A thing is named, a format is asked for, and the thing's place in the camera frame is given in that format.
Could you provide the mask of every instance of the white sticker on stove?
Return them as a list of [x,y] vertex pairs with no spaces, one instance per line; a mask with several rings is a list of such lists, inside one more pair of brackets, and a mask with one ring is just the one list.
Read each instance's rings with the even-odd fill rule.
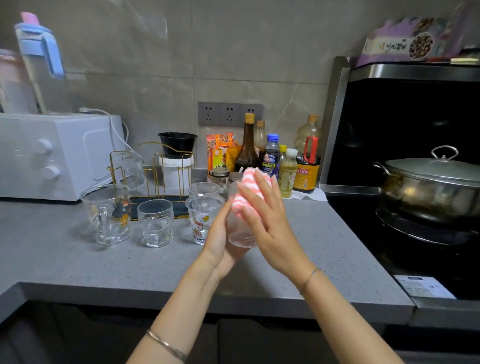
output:
[[398,274],[394,275],[394,277],[412,297],[450,298],[456,300],[456,297],[434,277],[402,276]]

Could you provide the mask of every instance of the brown glass bottle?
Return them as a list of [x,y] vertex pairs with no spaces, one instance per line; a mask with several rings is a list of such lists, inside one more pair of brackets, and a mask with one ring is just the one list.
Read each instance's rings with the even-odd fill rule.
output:
[[240,153],[235,161],[235,171],[238,172],[240,168],[247,169],[248,167],[259,167],[260,158],[255,152],[253,144],[253,123],[255,121],[255,114],[245,114],[245,125],[243,127],[243,143],[241,145]]

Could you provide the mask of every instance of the blue handle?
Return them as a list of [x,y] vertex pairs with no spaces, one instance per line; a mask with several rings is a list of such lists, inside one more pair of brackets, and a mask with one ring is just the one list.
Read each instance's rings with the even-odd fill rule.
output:
[[61,64],[60,51],[55,37],[51,33],[42,33],[42,48],[47,60],[48,71],[55,78],[62,79],[65,72]]

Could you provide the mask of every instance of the thin bracelet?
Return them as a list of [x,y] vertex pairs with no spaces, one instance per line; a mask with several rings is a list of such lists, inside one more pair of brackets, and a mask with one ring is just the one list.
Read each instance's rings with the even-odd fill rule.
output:
[[150,336],[153,340],[155,340],[156,342],[158,342],[159,344],[161,344],[165,349],[167,349],[170,354],[172,354],[174,357],[176,357],[177,359],[180,359],[182,361],[182,363],[186,363],[187,362],[187,356],[182,353],[180,350],[178,349],[175,349],[175,348],[172,348],[170,346],[170,344],[168,344],[167,342],[163,341],[161,338],[159,338],[157,335],[155,335],[150,329],[147,330],[147,334],[148,336]]
[[302,285],[301,287],[301,290],[300,290],[300,295],[304,295],[305,291],[307,290],[307,285],[308,285],[308,282],[310,282],[310,280],[312,279],[313,275],[315,274],[315,272],[317,270],[321,270],[320,268],[315,268],[312,272],[312,274],[310,274],[310,277],[308,277],[308,279],[305,281],[305,283]]

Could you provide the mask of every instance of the black glass stovetop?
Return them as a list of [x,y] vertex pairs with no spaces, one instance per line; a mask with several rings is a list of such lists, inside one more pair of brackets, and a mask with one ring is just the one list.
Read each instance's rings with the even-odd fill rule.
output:
[[480,300],[479,235],[410,224],[382,210],[378,196],[331,196],[328,201],[392,276],[434,277],[457,299]]

